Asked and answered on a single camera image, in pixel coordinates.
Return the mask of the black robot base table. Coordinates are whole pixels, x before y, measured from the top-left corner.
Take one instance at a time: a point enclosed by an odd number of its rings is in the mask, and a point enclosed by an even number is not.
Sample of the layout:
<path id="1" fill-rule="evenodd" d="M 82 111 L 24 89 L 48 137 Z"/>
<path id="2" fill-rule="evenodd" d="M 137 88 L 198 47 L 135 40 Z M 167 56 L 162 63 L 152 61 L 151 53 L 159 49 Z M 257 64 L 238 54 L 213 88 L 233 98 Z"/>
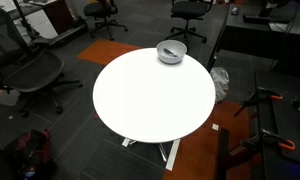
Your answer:
<path id="1" fill-rule="evenodd" d="M 228 170 L 238 167 L 254 156 L 261 157 L 263 180 L 300 180 L 300 78 L 280 73 L 259 71 L 254 74 L 254 90 L 258 87 L 273 90 L 283 95 L 282 100 L 259 100 L 254 107 L 255 116 L 250 121 L 255 125 L 250 138 L 261 128 L 271 131 L 281 137 L 292 140 L 295 151 L 282 150 L 279 146 L 263 141 L 259 151 L 249 151 L 240 145 L 243 138 L 234 147 L 228 146 L 229 132 L 221 131 L 221 147 L 218 152 L 217 178 L 224 180 Z M 230 116 L 234 125 L 239 123 L 239 117 Z"/>

